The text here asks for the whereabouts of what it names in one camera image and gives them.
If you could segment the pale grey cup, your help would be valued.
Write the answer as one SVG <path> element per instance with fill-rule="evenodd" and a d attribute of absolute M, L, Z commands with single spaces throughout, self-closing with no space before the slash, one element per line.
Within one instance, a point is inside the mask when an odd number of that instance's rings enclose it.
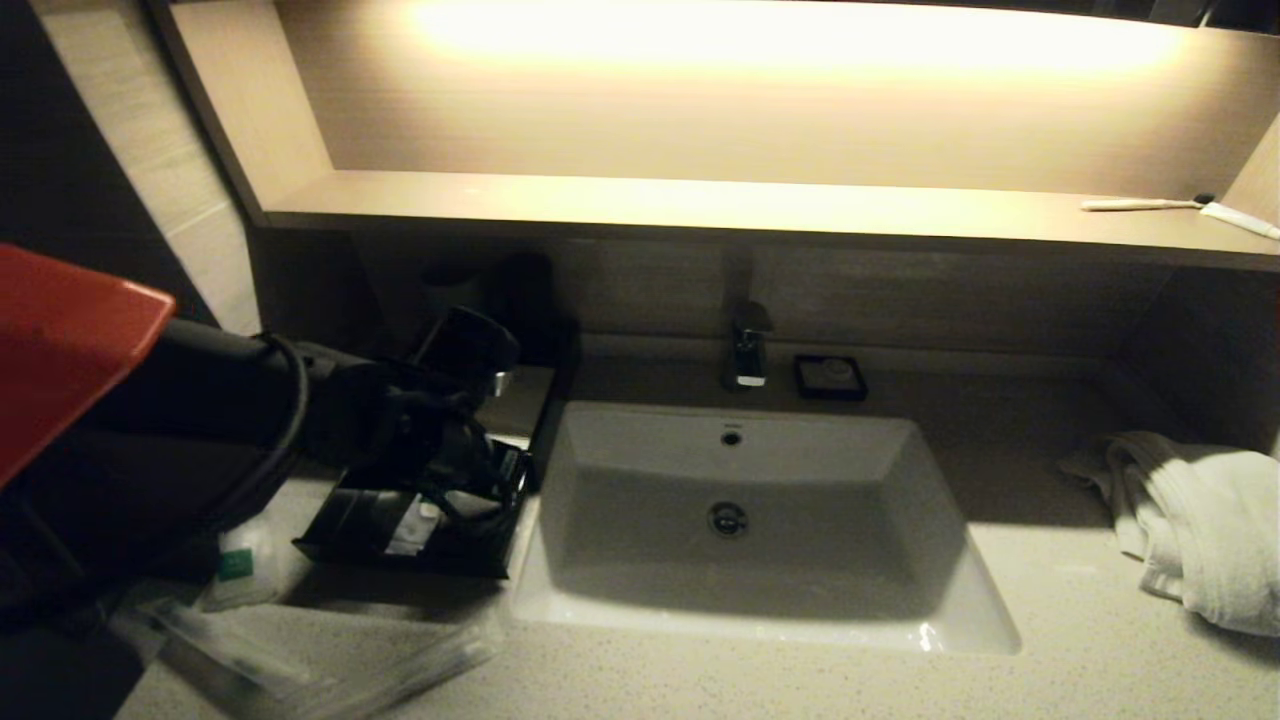
<path fill-rule="evenodd" d="M 488 314 L 486 272 L 474 266 L 428 266 L 420 274 L 425 304 L 434 322 L 452 309 Z"/>

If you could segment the dark brown cup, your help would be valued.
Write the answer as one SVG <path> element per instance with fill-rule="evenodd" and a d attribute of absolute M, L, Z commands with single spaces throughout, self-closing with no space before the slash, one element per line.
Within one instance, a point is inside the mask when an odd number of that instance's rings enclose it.
<path fill-rule="evenodd" d="M 494 273 L 500 323 L 530 354 L 550 347 L 558 316 L 550 259 L 517 252 L 502 259 Z"/>

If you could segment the white toothbrush black head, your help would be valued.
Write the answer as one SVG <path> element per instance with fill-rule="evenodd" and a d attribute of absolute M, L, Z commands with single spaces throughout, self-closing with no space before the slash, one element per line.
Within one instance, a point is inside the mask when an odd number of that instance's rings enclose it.
<path fill-rule="evenodd" d="M 1094 199 L 1080 204 L 1082 211 L 1092 213 L 1120 213 L 1120 211 L 1166 211 L 1166 210 L 1197 210 L 1217 199 L 1216 193 L 1198 193 L 1189 200 L 1179 199 Z"/>

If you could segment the puffy white pouch packet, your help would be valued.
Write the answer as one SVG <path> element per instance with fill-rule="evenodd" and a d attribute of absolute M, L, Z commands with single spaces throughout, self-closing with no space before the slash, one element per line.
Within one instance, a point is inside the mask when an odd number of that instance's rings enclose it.
<path fill-rule="evenodd" d="M 442 496 L 442 509 L 454 523 L 474 524 L 494 521 L 507 515 L 513 505 L 499 498 L 488 498 L 461 489 L 449 489 Z"/>

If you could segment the white toothpaste tube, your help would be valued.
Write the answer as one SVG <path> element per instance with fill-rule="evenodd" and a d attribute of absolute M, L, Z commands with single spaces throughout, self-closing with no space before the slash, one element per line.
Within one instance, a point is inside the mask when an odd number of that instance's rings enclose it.
<path fill-rule="evenodd" d="M 1258 217 L 1253 217 L 1248 213 L 1229 208 L 1220 202 L 1204 204 L 1201 208 L 1199 214 L 1219 222 L 1228 223 L 1230 225 L 1235 225 L 1253 234 L 1280 242 L 1280 225 L 1263 220 Z"/>

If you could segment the white ceramic sink basin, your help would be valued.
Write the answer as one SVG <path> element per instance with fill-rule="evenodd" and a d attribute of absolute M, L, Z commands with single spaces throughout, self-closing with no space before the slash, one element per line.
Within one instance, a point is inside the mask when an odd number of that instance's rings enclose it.
<path fill-rule="evenodd" d="M 710 533 L 717 502 L 749 532 Z M 513 596 L 525 621 L 1015 655 L 1021 638 L 920 427 L 572 402 Z"/>

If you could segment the black soap dish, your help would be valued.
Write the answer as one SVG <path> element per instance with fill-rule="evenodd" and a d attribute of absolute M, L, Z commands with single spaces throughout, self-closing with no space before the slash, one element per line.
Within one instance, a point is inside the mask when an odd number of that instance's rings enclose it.
<path fill-rule="evenodd" d="M 794 378 L 803 398 L 861 402 L 870 393 L 858 360 L 851 356 L 795 355 Z"/>

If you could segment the long plain white packet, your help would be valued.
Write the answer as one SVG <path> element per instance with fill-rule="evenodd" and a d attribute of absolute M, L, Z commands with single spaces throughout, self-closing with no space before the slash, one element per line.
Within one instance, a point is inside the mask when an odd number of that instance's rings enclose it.
<path fill-rule="evenodd" d="M 356 671 L 316 689 L 291 720 L 378 720 L 393 708 L 493 660 L 506 642 L 497 623 L 474 623 L 447 632 L 389 662 Z"/>

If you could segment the warm LED light strip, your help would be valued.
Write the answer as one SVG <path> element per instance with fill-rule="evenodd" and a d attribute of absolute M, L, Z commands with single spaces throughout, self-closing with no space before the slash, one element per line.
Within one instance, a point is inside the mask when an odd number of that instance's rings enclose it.
<path fill-rule="evenodd" d="M 979 77 L 1167 65 L 1188 32 L 1079 15 L 790 0 L 413 0 L 439 56 L 521 67 Z"/>

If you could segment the packaged toothbrush with green label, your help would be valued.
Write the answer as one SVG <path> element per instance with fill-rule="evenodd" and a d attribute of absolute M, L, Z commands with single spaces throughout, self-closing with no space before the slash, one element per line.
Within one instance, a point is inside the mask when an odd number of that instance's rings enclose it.
<path fill-rule="evenodd" d="M 141 607 L 164 637 L 159 659 L 233 720 L 321 720 L 310 706 L 326 683 L 247 630 L 174 600 Z"/>

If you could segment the wooden wall shelf niche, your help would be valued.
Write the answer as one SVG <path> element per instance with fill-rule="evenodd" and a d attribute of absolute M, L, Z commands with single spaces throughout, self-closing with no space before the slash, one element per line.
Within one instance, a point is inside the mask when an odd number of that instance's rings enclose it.
<path fill-rule="evenodd" d="M 1167 65 L 979 77 L 449 59 L 413 0 L 143 0 L 268 227 L 1037 252 L 1280 272 L 1280 35 L 1208 26 Z"/>

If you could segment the chrome faucet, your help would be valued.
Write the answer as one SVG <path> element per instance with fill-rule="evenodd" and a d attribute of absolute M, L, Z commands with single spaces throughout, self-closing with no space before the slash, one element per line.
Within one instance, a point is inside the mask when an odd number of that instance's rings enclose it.
<path fill-rule="evenodd" d="M 773 332 L 774 323 L 765 306 L 753 296 L 753 251 L 728 246 L 721 252 L 721 310 L 728 328 L 721 384 L 728 392 L 764 387 L 768 373 L 765 337 Z"/>

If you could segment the square sachet with green label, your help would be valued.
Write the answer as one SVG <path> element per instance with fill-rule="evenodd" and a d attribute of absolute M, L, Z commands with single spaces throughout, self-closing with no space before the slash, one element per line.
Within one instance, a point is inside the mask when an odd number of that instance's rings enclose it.
<path fill-rule="evenodd" d="M 219 564 L 200 600 L 204 612 L 273 602 L 283 587 L 274 521 L 264 510 L 219 536 Z"/>

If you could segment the white terry towel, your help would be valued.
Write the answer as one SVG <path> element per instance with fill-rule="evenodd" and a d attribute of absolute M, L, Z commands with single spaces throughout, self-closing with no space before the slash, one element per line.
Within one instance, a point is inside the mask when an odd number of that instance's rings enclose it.
<path fill-rule="evenodd" d="M 1059 461 L 1096 488 L 1143 592 L 1225 630 L 1280 638 L 1280 460 L 1148 430 L 1097 436 Z"/>

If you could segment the small white tube green cap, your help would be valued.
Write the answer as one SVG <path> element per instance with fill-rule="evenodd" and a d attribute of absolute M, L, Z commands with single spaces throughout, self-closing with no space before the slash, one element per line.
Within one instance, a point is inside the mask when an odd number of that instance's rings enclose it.
<path fill-rule="evenodd" d="M 392 557 L 416 557 L 430 542 L 445 514 L 421 496 L 410 501 L 396 523 L 383 553 Z"/>

